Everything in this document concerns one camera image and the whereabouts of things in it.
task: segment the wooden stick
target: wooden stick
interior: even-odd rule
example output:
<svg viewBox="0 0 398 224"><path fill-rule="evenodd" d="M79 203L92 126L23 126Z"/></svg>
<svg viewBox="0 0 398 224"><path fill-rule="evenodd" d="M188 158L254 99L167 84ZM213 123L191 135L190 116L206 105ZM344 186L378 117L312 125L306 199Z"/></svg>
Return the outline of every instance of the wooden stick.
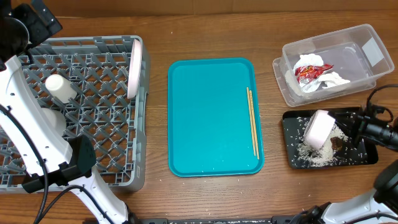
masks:
<svg viewBox="0 0 398 224"><path fill-rule="evenodd" d="M254 142L256 142L257 159L260 159L259 143L257 142L256 118L254 116L253 95L252 95L251 90L250 90L250 105L251 105L251 114L252 114L253 129L254 129Z"/></svg>
<svg viewBox="0 0 398 224"><path fill-rule="evenodd" d="M249 105L250 128L251 128L251 141L252 141L252 144L253 144L253 153L254 153L254 156L256 156L256 144L254 143L254 129L253 129L253 118L252 118L252 114L251 114L249 87L246 87L246 91L248 93L248 105Z"/></svg>

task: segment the blue tray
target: blue tray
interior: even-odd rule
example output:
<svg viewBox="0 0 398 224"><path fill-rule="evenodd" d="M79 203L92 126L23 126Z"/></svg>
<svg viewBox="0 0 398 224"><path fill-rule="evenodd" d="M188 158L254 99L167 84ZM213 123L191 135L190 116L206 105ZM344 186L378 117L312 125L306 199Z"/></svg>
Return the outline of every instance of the blue tray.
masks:
<svg viewBox="0 0 398 224"><path fill-rule="evenodd" d="M259 157L253 154L252 90ZM264 165L254 68L245 58L185 60L169 68L169 167L179 177L255 174Z"/></svg>

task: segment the black baking tray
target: black baking tray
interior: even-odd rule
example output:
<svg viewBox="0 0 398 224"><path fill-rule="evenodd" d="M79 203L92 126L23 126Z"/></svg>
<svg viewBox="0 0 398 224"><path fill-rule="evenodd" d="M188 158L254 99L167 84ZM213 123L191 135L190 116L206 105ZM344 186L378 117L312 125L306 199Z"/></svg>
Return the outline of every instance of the black baking tray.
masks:
<svg viewBox="0 0 398 224"><path fill-rule="evenodd" d="M333 112L358 111L358 107L350 108L332 108L323 109ZM302 136L305 132L305 122L310 121L310 118L317 110L301 110L301 111L287 111L282 117L282 127L284 132L285 146L287 151L287 159L289 166L293 169L321 169L333 166L358 166L375 164L379 160L376 145L370 142L363 142L358 147L351 145L351 141L344 142L343 150L337 152L337 160L330 166L314 167L309 161L299 159L299 152L297 147L302 143Z"/></svg>

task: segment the dish rack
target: dish rack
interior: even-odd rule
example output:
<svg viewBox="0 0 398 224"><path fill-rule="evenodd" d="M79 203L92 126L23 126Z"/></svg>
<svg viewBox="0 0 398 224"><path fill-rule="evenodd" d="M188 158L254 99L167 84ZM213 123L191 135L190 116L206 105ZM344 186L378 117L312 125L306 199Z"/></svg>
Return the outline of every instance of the dish rack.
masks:
<svg viewBox="0 0 398 224"><path fill-rule="evenodd" d="M127 99L127 80L134 39L142 44L139 90ZM67 119L63 138L88 136L96 167L113 190L138 191L144 185L145 105L150 57L138 36L51 38L30 50L34 63L23 67L28 86L41 107L60 111ZM21 62L27 56L19 57ZM76 98L63 104L51 96L45 79L60 74L72 82ZM24 193L25 165L0 128L0 193ZM51 191L65 187L55 184Z"/></svg>

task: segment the sticker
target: sticker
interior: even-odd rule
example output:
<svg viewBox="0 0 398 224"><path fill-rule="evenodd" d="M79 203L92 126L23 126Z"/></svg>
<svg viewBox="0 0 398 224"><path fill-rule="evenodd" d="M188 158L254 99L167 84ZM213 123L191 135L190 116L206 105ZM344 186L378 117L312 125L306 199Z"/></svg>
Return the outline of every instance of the sticker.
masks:
<svg viewBox="0 0 398 224"><path fill-rule="evenodd" d="M366 42L366 44L362 47L362 50L372 67L384 58L383 53L381 52L379 46L377 46L377 43L373 37Z"/></svg>
<svg viewBox="0 0 398 224"><path fill-rule="evenodd" d="M139 178L139 174L141 173L141 168L137 166L137 178Z"/></svg>

